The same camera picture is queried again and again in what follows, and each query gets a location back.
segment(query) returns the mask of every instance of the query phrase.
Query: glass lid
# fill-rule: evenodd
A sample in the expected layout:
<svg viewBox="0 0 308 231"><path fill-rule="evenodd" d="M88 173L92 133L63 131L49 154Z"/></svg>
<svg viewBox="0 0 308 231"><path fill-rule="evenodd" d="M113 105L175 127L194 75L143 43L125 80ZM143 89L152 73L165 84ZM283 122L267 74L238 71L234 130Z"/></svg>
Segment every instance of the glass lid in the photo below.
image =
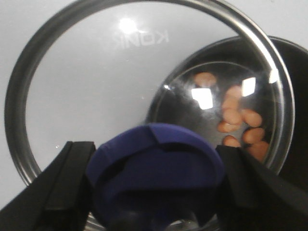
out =
<svg viewBox="0 0 308 231"><path fill-rule="evenodd" d="M6 133L30 183L67 141L96 146L147 123L243 147L278 172L292 86L264 33L224 1L77 1L32 38L12 73ZM169 230L191 230L179 221ZM102 229L93 219L89 230ZM214 230L215 219L204 230Z"/></svg>

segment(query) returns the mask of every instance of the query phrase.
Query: blue rubber cap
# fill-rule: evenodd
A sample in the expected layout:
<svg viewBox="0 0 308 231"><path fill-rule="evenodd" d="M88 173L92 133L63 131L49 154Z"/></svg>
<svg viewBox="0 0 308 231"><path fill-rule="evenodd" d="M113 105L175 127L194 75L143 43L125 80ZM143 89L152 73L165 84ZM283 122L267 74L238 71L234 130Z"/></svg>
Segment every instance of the blue rubber cap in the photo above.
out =
<svg viewBox="0 0 308 231"><path fill-rule="evenodd" d="M215 213L222 160L196 133L149 124L102 144L90 160L92 213L104 226L129 220L162 231L187 219L205 225Z"/></svg>

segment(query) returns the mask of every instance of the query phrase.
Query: black object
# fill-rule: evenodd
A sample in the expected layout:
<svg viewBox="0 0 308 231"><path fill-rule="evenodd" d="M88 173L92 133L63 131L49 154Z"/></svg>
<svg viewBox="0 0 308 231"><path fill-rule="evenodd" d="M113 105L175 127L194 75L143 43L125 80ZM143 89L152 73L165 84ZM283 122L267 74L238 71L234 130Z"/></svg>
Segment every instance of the black object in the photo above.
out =
<svg viewBox="0 0 308 231"><path fill-rule="evenodd" d="M67 142L55 160L0 211L1 231L82 231L89 209L84 175L92 142Z"/></svg>
<svg viewBox="0 0 308 231"><path fill-rule="evenodd" d="M0 211L4 231L82 231L90 185L84 173L95 151L92 142L68 142L33 183ZM218 191L223 231L306 231L308 195L276 176L240 148L218 146L226 177ZM110 230L134 231L119 220Z"/></svg>
<svg viewBox="0 0 308 231"><path fill-rule="evenodd" d="M280 176L308 193L308 51L281 38L271 38L290 74L295 98L295 129Z"/></svg>
<svg viewBox="0 0 308 231"><path fill-rule="evenodd" d="M191 98L191 88L195 88L195 84L189 79L199 72L210 72L218 76L219 80L222 79L221 83L217 81L216 86L211 88L214 97L211 109L201 110ZM165 79L151 102L147 122L184 126L202 135L212 144L219 145L224 135L217 131L217 124L220 122L217 115L221 113L221 107L219 103L215 105L215 102L221 102L224 98L221 92L226 92L232 85L241 84L242 80L254 76L256 91L245 97L242 104L262 116L263 128L266 131L265 140L271 143L265 164L279 173L292 140L295 119L292 113L293 92L287 79L281 79L279 87L271 86L268 84L267 75L256 54L241 37L215 42L185 59ZM166 89L165 85L170 86L172 91ZM283 104L287 113L282 112ZM242 124L232 135L240 140L247 128L248 126Z"/></svg>
<svg viewBox="0 0 308 231"><path fill-rule="evenodd" d="M218 146L226 170L218 220L224 231L306 231L308 195L240 148Z"/></svg>

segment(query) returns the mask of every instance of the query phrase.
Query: black clamp jaw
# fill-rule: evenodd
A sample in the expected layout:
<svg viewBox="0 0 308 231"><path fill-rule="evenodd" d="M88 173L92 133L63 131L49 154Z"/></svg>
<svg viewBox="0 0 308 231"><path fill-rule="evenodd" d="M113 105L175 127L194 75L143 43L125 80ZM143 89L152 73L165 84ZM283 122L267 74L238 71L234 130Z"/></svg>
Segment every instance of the black clamp jaw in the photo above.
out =
<svg viewBox="0 0 308 231"><path fill-rule="evenodd" d="M67 142L54 161L0 211L1 231L82 231L89 214L85 177L93 142Z"/></svg>
<svg viewBox="0 0 308 231"><path fill-rule="evenodd" d="M94 151L92 142L67 142L39 177L0 211L0 230L82 231L91 193L85 169ZM218 146L217 151L226 171L217 200L220 230L308 230L305 192L242 149Z"/></svg>
<svg viewBox="0 0 308 231"><path fill-rule="evenodd" d="M218 146L226 178L218 199L224 231L306 231L308 195L240 148Z"/></svg>

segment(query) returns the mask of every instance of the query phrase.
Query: metal rim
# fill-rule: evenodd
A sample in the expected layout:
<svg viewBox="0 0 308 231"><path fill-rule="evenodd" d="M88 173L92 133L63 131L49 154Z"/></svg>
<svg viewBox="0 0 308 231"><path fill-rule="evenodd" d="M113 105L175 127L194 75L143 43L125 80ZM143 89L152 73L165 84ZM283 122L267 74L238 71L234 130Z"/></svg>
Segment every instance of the metal rim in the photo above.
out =
<svg viewBox="0 0 308 231"><path fill-rule="evenodd" d="M188 6L205 12L244 37L259 55L262 64L269 75L278 75L289 82L290 93L293 96L291 81L286 67L276 48L265 33L247 16L223 0L153 0L155 2L174 3ZM5 100L5 132L14 164L25 184L30 184L40 173L31 151L26 133L26 100L29 86L42 57L49 47L71 26L83 18L103 9L130 2L149 2L148 0L79 0L57 13L46 22L25 46L13 69ZM292 114L294 110L281 113ZM283 128L278 129L278 135L283 135Z"/></svg>

